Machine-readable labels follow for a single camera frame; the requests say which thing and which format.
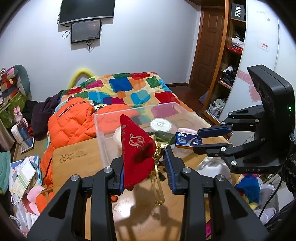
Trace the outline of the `brown wooden door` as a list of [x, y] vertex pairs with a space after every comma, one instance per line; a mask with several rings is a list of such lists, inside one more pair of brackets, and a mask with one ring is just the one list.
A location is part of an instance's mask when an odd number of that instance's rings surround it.
[[202, 7], [189, 86], [203, 94], [210, 88], [224, 29], [224, 8]]

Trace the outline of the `cream round tape roll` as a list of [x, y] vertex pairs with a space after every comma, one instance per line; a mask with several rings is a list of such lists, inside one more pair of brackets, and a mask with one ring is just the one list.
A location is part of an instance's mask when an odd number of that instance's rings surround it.
[[113, 139], [114, 139], [114, 141], [115, 141], [117, 147], [118, 147], [119, 149], [121, 149], [121, 130], [120, 130], [120, 127], [118, 127], [118, 128], [115, 130], [115, 132], [114, 132], [114, 134], [113, 134]]

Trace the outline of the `wooden wardrobe shelf unit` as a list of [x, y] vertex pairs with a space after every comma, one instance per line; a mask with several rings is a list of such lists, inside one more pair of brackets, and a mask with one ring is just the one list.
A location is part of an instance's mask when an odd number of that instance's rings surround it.
[[[240, 37], [244, 40], [246, 32], [246, 1], [222, 1], [225, 9], [224, 29], [220, 52], [213, 75], [210, 88], [207, 92], [202, 115], [212, 125], [220, 123], [220, 116], [224, 107], [211, 110], [216, 100], [221, 100], [222, 104], [227, 102], [238, 67], [241, 61], [242, 48], [235, 47], [231, 39]], [[241, 4], [245, 7], [245, 21], [238, 21], [231, 18], [231, 4]]]

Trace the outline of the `clear plastic storage box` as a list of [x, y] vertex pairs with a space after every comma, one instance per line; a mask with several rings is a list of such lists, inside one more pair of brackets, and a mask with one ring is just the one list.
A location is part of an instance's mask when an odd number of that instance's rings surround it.
[[[131, 119], [149, 133], [154, 133], [149, 123], [155, 118], [164, 118], [170, 121], [172, 128], [167, 133], [172, 134], [175, 134], [178, 128], [190, 128], [198, 131], [201, 128], [208, 128], [210, 126], [203, 118], [194, 112], [187, 111], [175, 102], [132, 109], [137, 111], [139, 116]], [[121, 156], [122, 151], [117, 147], [113, 134], [120, 127], [120, 116], [122, 114], [128, 116], [127, 110], [95, 115], [96, 136], [103, 167], [109, 166], [113, 159]]]

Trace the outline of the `pink round case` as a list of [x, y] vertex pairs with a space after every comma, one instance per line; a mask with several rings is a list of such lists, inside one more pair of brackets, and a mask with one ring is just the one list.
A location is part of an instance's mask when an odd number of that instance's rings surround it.
[[180, 133], [187, 133], [190, 135], [198, 135], [198, 132], [196, 130], [190, 129], [190, 128], [178, 128], [177, 132]]

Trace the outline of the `white cylinder bottle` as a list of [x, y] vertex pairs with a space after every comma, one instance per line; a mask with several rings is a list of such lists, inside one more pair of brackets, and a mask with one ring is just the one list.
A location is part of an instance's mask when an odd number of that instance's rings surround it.
[[17, 125], [14, 125], [12, 126], [11, 128], [11, 133], [13, 135], [13, 137], [15, 138], [16, 142], [18, 144], [21, 144], [23, 142], [23, 138], [18, 130], [18, 126]]

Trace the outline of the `pink rabbit figurine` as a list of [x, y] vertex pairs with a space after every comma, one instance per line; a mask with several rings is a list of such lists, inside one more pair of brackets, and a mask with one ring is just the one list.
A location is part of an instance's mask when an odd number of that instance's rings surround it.
[[13, 112], [14, 112], [14, 119], [16, 121], [16, 125], [17, 126], [25, 125], [26, 127], [28, 127], [28, 122], [23, 117], [23, 114], [21, 113], [19, 105], [13, 108]]

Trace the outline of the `blue knitted item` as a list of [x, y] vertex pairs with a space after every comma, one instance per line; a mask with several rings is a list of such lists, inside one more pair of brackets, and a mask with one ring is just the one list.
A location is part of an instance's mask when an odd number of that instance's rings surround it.
[[260, 187], [257, 175], [242, 174], [234, 187], [248, 204], [259, 204]]

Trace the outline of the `blue Max staples box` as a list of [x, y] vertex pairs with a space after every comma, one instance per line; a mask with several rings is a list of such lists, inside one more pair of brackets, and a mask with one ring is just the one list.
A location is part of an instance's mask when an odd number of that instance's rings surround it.
[[182, 132], [176, 132], [175, 134], [175, 146], [177, 148], [193, 149], [202, 144], [202, 138], [198, 135]]

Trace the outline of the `white drawstring cloth bag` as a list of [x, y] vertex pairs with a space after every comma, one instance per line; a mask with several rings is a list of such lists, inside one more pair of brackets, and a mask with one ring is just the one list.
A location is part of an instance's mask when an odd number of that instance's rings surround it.
[[232, 183], [230, 169], [220, 157], [205, 157], [197, 166], [196, 171], [200, 175], [211, 178], [214, 178], [216, 175], [223, 175], [230, 183]]

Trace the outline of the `red embroidered pouch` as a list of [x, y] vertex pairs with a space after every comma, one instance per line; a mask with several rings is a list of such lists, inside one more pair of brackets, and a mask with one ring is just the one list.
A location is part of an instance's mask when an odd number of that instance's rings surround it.
[[120, 116], [121, 148], [124, 170], [124, 188], [132, 190], [135, 185], [149, 177], [154, 169], [156, 152], [154, 140], [128, 116]]

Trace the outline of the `yellow curved headboard tube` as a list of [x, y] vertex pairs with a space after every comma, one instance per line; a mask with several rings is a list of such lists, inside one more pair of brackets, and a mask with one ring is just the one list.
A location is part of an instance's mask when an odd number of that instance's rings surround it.
[[77, 70], [77, 71], [74, 73], [74, 75], [73, 75], [73, 77], [71, 78], [71, 80], [70, 80], [70, 83], [69, 83], [69, 85], [68, 85], [68, 89], [73, 88], [73, 87], [77, 84], [77, 82], [78, 82], [78, 80], [80, 79], [81, 76], [86, 76], [86, 77], [88, 77], [88, 78], [91, 78], [91, 77], [94, 76], [94, 73], [91, 72], [91, 71], [88, 70], [88, 69], [85, 69], [85, 68], [82, 68], [82, 69]]

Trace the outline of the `green spray bottle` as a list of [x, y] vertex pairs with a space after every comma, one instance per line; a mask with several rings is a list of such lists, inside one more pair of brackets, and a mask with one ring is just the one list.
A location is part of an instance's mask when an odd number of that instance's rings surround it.
[[175, 134], [163, 131], [156, 131], [154, 134], [159, 142], [167, 142], [169, 145], [175, 144]]

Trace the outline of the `gold drawstring pouch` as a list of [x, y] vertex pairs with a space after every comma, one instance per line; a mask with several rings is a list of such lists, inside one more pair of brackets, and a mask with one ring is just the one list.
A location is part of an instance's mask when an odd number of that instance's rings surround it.
[[152, 156], [152, 159], [154, 160], [154, 169], [150, 173], [149, 178], [150, 178], [152, 190], [155, 196], [154, 204], [156, 206], [161, 206], [165, 203], [165, 196], [161, 186], [160, 173], [161, 173], [161, 170], [165, 168], [165, 164], [164, 164], [165, 150], [170, 145], [168, 142], [158, 141], [155, 134], [151, 135], [151, 138], [154, 140], [154, 143], [156, 144], [156, 151]]

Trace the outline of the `colourful patchwork quilt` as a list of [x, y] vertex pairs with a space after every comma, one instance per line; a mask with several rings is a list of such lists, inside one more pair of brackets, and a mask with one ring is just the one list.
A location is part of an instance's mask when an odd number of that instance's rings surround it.
[[132, 108], [175, 102], [187, 111], [193, 111], [180, 101], [154, 72], [90, 77], [81, 84], [63, 91], [56, 110], [71, 97], [81, 97], [100, 105], [125, 104]]

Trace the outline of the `dark purple clothing pile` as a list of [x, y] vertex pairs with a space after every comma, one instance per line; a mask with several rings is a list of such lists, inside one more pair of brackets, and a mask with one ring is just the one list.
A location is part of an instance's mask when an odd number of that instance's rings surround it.
[[48, 97], [45, 101], [27, 100], [25, 102], [22, 114], [31, 126], [35, 140], [40, 141], [47, 136], [49, 118], [60, 103], [63, 91], [61, 90], [56, 95]]

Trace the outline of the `black Fiio box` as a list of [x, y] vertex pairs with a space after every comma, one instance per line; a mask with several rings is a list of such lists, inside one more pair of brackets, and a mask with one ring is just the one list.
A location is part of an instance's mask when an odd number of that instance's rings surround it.
[[231, 4], [231, 18], [238, 21], [245, 21], [245, 7], [241, 4]]

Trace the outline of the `paper booklets pile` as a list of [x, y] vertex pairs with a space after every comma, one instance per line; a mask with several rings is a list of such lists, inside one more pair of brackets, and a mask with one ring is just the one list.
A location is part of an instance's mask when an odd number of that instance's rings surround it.
[[38, 155], [10, 163], [9, 191], [13, 205], [20, 202], [24, 194], [37, 185], [42, 186], [42, 172]]

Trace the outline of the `orange puffer jacket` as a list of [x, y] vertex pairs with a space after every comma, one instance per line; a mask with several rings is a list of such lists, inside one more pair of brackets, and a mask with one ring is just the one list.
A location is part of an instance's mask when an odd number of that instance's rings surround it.
[[93, 105], [81, 97], [71, 98], [61, 106], [48, 121], [50, 144], [40, 163], [43, 173], [42, 184], [46, 188], [51, 188], [53, 185], [52, 158], [55, 149], [95, 138], [95, 115], [120, 110], [127, 110], [130, 118], [139, 116], [137, 111], [125, 104], [111, 104], [95, 110]]

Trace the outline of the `curved black wall television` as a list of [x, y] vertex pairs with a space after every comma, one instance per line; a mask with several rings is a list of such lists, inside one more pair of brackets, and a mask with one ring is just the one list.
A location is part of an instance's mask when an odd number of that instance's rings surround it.
[[67, 24], [77, 21], [113, 18], [115, 0], [63, 0], [59, 22]]

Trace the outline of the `small black wall monitor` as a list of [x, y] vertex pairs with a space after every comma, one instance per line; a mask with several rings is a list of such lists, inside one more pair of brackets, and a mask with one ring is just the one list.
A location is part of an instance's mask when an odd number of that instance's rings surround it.
[[100, 39], [101, 20], [86, 20], [72, 23], [71, 43], [79, 43]]

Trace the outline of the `grey plush cushion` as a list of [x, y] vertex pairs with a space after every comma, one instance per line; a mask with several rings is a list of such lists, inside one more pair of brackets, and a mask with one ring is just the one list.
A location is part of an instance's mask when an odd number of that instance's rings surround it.
[[28, 96], [30, 93], [30, 81], [28, 73], [23, 65], [15, 65], [8, 71], [8, 76], [16, 77], [16, 87], [22, 95]]

